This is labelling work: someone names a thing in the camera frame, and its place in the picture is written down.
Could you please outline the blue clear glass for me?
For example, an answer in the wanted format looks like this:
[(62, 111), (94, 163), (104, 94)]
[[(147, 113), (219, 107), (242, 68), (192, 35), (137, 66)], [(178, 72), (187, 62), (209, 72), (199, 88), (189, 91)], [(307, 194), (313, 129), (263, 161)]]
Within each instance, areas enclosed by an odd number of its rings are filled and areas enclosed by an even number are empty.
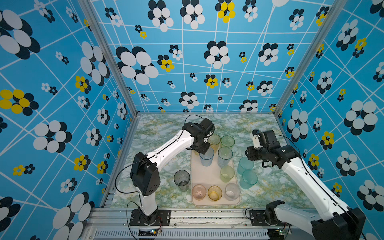
[(213, 148), (209, 148), (205, 154), (199, 154), (201, 159), (201, 164), (204, 167), (209, 167), (213, 162), (213, 157), (215, 155), (215, 151)]

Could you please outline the teal clear glass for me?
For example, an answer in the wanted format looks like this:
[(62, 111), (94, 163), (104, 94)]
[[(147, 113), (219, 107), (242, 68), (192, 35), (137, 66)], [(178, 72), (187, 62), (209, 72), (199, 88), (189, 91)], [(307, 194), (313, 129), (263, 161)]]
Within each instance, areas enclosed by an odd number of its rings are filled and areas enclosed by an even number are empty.
[(233, 151), (229, 147), (221, 147), (218, 150), (218, 166), (225, 167), (233, 157)]

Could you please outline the green clear glass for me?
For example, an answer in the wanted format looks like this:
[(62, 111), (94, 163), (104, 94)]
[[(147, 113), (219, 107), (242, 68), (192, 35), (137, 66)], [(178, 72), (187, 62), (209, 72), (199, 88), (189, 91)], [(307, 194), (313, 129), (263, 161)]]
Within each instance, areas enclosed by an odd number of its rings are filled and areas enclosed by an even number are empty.
[(235, 145), (235, 139), (228, 135), (223, 136), (221, 138), (221, 145), (222, 147), (232, 148)]

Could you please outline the frosted pink glass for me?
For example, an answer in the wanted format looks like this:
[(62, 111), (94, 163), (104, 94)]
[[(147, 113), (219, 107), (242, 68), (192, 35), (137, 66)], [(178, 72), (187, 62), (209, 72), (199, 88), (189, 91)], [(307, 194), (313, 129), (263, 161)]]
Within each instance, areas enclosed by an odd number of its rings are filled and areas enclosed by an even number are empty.
[(205, 196), (207, 194), (207, 190), (206, 190), (205, 186), (203, 186), (201, 184), (197, 184), (193, 187), (192, 194), (193, 194), (194, 199), (196, 199), (197, 201), (201, 201), (205, 198)]

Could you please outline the frosted white glass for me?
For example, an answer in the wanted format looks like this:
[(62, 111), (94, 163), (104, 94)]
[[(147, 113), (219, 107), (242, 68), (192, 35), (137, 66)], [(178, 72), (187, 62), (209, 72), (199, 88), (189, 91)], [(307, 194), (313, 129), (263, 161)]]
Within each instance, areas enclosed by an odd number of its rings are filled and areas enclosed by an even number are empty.
[(228, 201), (235, 201), (240, 197), (241, 190), (237, 184), (229, 183), (225, 188), (225, 198)]

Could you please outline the olive clear small glass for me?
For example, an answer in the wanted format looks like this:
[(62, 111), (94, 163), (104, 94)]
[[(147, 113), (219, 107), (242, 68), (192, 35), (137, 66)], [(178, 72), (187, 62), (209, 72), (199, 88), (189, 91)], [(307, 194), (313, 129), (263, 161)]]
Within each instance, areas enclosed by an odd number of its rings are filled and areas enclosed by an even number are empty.
[(222, 198), (222, 189), (218, 186), (211, 186), (208, 189), (208, 196), (212, 201), (218, 201)]

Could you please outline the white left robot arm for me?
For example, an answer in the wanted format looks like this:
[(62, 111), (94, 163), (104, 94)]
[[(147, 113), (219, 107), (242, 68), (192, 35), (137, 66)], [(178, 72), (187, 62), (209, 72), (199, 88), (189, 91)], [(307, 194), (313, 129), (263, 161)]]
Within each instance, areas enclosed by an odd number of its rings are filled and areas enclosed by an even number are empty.
[(158, 211), (155, 192), (160, 186), (160, 171), (164, 166), (188, 148), (205, 154), (210, 148), (208, 139), (214, 131), (215, 125), (207, 118), (200, 123), (185, 123), (182, 129), (162, 146), (147, 154), (139, 152), (135, 155), (130, 178), (140, 193), (139, 209), (145, 217), (152, 217)]

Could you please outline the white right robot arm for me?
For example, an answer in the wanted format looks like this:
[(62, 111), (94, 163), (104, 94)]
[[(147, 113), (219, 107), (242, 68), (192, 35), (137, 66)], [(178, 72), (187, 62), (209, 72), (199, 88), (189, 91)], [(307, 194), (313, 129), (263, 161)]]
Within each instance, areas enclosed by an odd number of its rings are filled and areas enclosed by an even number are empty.
[(284, 146), (271, 151), (264, 147), (247, 147), (245, 155), (250, 161), (272, 162), (283, 170), (317, 210), (316, 214), (310, 215), (277, 200), (266, 205), (265, 220), (268, 224), (287, 223), (307, 232), (316, 240), (358, 240), (365, 236), (363, 227), (366, 216), (363, 211), (350, 208), (323, 182), (318, 181), (293, 147)]

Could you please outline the beige rectangular tray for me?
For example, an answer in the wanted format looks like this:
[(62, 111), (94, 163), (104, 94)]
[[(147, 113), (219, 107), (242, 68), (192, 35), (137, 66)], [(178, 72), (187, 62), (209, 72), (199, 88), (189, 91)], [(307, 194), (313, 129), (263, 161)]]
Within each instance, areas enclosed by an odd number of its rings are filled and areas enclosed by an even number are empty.
[[(209, 167), (204, 167), (201, 164), (200, 156), (191, 154), (191, 188), (197, 184), (205, 186), (207, 194), (201, 201), (197, 201), (192, 196), (192, 203), (196, 207), (223, 207), (223, 206), (236, 206), (241, 203), (241, 197), (235, 201), (228, 201), (225, 198), (225, 188), (229, 183), (238, 184), (237, 176), (235, 175), (229, 182), (224, 183), (220, 179), (221, 167), (218, 166), (218, 154), (213, 157), (213, 162)], [(222, 189), (223, 196), (218, 201), (212, 201), (208, 196), (208, 189), (211, 186), (218, 186)]]

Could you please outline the teal glass right upper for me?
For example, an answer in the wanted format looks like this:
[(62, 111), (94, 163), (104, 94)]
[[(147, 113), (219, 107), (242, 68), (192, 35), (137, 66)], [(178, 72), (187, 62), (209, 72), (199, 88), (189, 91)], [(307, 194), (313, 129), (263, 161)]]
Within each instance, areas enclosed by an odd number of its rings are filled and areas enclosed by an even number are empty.
[(254, 162), (250, 161), (247, 157), (242, 157), (239, 160), (237, 172), (239, 175), (242, 175), (247, 170), (252, 170), (254, 167)]

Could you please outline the teal glass right lower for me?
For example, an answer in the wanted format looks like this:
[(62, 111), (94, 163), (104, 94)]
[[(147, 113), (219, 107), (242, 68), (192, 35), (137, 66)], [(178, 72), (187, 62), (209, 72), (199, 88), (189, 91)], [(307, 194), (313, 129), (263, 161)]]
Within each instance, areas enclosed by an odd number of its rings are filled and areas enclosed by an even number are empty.
[(240, 187), (242, 189), (249, 189), (258, 182), (258, 176), (253, 170), (246, 170), (243, 172), (240, 180)]

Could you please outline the dark grey clear glass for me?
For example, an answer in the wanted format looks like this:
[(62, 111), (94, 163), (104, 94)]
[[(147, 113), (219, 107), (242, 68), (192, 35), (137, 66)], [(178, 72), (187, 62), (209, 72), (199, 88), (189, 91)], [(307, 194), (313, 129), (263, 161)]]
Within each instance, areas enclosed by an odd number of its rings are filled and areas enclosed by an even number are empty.
[(190, 187), (191, 176), (186, 170), (179, 170), (174, 175), (174, 182), (182, 192), (186, 192)]

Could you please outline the green circuit board right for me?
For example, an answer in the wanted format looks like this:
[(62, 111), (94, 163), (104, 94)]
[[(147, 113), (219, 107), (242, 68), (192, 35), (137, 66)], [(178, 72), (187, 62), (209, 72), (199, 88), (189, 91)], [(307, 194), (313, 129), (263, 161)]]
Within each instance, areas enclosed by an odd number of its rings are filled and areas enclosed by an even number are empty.
[(285, 233), (283, 230), (268, 230), (268, 235), (270, 240), (285, 240), (287, 233)]

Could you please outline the green circuit board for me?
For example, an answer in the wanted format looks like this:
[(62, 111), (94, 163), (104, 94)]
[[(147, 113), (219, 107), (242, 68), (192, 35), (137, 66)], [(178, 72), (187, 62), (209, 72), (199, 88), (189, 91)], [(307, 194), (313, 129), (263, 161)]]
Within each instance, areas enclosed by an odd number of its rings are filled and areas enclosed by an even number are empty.
[(287, 233), (285, 233), (283, 230), (268, 230), (268, 235), (270, 240), (285, 240)]
[(161, 233), (160, 230), (139, 230), (139, 237), (156, 237), (159, 233)]

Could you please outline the green circuit board left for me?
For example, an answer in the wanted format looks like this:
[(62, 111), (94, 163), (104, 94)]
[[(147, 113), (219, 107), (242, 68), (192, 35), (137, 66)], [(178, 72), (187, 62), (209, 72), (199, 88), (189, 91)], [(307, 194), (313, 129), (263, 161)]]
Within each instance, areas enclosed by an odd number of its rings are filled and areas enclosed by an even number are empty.
[(159, 233), (161, 233), (160, 230), (139, 230), (139, 237), (156, 237)]

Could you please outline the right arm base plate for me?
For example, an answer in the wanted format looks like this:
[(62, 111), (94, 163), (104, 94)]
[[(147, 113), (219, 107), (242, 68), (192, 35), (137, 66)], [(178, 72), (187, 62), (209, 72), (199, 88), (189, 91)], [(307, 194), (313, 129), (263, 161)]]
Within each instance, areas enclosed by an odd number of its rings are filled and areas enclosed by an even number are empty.
[(290, 224), (278, 221), (274, 224), (269, 224), (264, 216), (265, 210), (246, 210), (246, 216), (251, 221), (253, 227), (277, 227), (284, 228), (291, 226)]

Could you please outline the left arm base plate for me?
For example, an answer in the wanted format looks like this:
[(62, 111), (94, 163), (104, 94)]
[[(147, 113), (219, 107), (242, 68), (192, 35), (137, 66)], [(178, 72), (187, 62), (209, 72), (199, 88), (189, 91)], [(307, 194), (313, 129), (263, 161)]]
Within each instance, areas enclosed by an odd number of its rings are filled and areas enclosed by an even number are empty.
[(141, 209), (134, 209), (129, 217), (130, 226), (169, 226), (171, 210), (155, 210), (146, 216)]

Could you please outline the aluminium front rail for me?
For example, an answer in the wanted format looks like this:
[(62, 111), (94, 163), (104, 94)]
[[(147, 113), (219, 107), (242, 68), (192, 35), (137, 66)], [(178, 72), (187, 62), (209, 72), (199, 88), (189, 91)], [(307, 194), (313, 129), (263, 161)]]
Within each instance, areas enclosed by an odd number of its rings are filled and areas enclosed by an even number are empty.
[[(132, 209), (96, 209), (82, 240), (269, 240), (268, 230), (283, 230), (285, 240), (312, 240), (291, 226), (253, 227), (245, 209), (172, 209), (169, 226), (130, 226)], [(139, 237), (139, 230), (160, 229), (156, 237)]]

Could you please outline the aluminium corner post right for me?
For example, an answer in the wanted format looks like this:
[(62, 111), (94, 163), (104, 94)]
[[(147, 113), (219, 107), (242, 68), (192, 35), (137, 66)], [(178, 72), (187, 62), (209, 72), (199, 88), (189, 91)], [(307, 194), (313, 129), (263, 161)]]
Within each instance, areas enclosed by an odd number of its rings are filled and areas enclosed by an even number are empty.
[(308, 68), (309, 64), (311, 63), (318, 47), (323, 43), (325, 37), (328, 35), (330, 29), (335, 24), (335, 21), (337, 20), (338, 16), (340, 15), (342, 9), (344, 8), (345, 4), (347, 3), (347, 0), (342, 1), (334, 1), (333, 5), (330, 8), (329, 14), (327, 18), (325, 19), (322, 26), (319, 28), (318, 32), (316, 33), (313, 41), (311, 42), (309, 48), (307, 49), (306, 53), (304, 54), (300, 64), (298, 65), (298, 69), (296, 70), (296, 73), (292, 80), (288, 83), (285, 91), (283, 92), (279, 102), (277, 103), (277, 107), (274, 111), (274, 116), (277, 118), (285, 104), (288, 102), (288, 98), (293, 91), (294, 87), (298, 84), (301, 77), (305, 73), (306, 69)]

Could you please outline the aluminium corner post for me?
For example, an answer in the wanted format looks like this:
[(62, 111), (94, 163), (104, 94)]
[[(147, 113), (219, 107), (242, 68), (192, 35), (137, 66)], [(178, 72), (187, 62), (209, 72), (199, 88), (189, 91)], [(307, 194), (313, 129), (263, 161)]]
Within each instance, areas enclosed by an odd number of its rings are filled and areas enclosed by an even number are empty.
[(95, 11), (93, 10), (93, 6), (90, 1), (86, 0), (79, 0), (79, 4), (89, 21), (91, 28), (93, 29), (93, 34), (95, 35), (95, 38), (102, 49), (102, 52), (106, 58), (106, 61), (109, 65), (109, 68), (111, 70), (111, 73), (113, 74), (113, 77), (115, 78), (118, 88), (120, 89), (124, 99), (126, 100), (126, 103), (133, 115), (133, 118), (135, 119), (138, 115), (138, 111), (135, 107), (134, 101), (132, 100), (130, 93), (128, 91), (128, 88), (126, 86), (126, 83), (123, 79), (123, 76), (118, 68), (118, 65), (114, 59), (112, 50), (110, 49), (107, 39), (102, 31), (102, 26), (97, 20)]
[(318, 47), (323, 43), (325, 37), (328, 35), (330, 29), (335, 24), (335, 21), (337, 20), (338, 16), (340, 15), (342, 9), (344, 8), (345, 4), (347, 3), (347, 0), (342, 1), (334, 1), (333, 5), (330, 8), (329, 14), (327, 18), (325, 19), (322, 26), (319, 28), (318, 32), (316, 33), (313, 41), (311, 42), (309, 48), (307, 49), (306, 53), (304, 54), (300, 64), (298, 65), (298, 69), (296, 70), (296, 73), (292, 80), (288, 83), (285, 91), (283, 92), (279, 102), (277, 103), (277, 107), (274, 111), (274, 116), (277, 118), (285, 104), (288, 102), (288, 98), (293, 91), (294, 87), (298, 84), (301, 77), (305, 73), (306, 69), (308, 68), (309, 64), (311, 63)]

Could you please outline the aluminium corner post left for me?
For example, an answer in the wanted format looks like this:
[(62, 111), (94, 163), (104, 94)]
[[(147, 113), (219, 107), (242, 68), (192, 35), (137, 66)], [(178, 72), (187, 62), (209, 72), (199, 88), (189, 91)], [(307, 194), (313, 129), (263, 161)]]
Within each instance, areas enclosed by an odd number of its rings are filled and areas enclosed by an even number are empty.
[(133, 118), (135, 119), (138, 115), (138, 111), (135, 107), (134, 101), (132, 100), (130, 93), (128, 91), (128, 88), (126, 86), (126, 83), (123, 79), (123, 76), (118, 68), (118, 65), (114, 59), (112, 50), (110, 49), (107, 39), (102, 31), (102, 26), (97, 20), (95, 11), (93, 10), (93, 6), (90, 1), (86, 0), (79, 0), (79, 4), (89, 21), (91, 28), (93, 29), (93, 34), (95, 35), (95, 38), (102, 49), (102, 52), (106, 58), (106, 61), (109, 65), (109, 68), (111, 70), (111, 73), (113, 74), (113, 77), (115, 78), (118, 88), (120, 89), (124, 99), (126, 100), (126, 103), (133, 115)]

